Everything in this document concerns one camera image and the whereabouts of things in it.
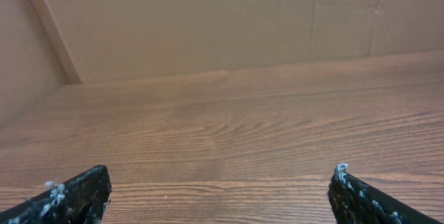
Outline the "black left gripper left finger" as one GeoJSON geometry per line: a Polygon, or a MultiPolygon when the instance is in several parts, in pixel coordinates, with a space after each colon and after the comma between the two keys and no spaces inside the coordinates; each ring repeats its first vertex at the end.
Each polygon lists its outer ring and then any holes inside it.
{"type": "Polygon", "coordinates": [[[47,191],[1,212],[5,224],[99,224],[110,204],[112,185],[105,165],[61,183],[48,181],[47,191]]]}

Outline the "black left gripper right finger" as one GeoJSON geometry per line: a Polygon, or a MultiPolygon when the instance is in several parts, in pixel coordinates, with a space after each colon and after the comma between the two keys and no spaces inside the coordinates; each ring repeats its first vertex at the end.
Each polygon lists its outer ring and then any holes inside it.
{"type": "Polygon", "coordinates": [[[441,224],[336,165],[327,191],[337,224],[441,224]]]}

